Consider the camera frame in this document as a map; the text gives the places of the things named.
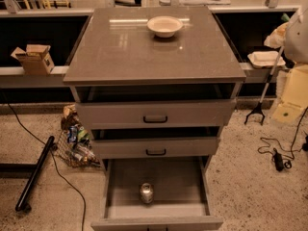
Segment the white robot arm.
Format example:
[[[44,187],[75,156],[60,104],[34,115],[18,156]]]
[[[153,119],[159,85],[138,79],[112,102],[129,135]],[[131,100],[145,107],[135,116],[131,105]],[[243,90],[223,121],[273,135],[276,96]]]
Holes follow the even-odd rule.
[[[308,107],[308,5],[301,5],[288,22],[266,37],[264,45],[283,46],[286,58],[295,62],[272,113],[277,121],[293,122]]]

